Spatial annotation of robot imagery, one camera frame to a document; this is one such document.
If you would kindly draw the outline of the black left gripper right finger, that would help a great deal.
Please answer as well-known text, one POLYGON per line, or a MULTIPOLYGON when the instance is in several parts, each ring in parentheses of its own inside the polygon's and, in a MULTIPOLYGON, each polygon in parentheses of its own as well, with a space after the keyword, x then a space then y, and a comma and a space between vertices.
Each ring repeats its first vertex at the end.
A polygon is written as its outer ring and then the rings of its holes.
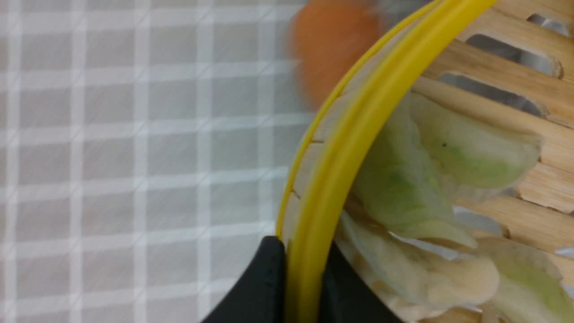
POLYGON ((322 277, 319 323, 400 323, 333 243, 322 277))

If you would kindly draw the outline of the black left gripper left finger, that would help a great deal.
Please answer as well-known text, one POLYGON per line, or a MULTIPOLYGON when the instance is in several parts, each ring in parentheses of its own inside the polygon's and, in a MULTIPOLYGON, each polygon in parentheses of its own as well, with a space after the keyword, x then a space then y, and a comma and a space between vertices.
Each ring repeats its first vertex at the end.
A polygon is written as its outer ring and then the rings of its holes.
POLYGON ((265 236, 248 267, 204 323, 282 323, 285 296, 285 248, 265 236))

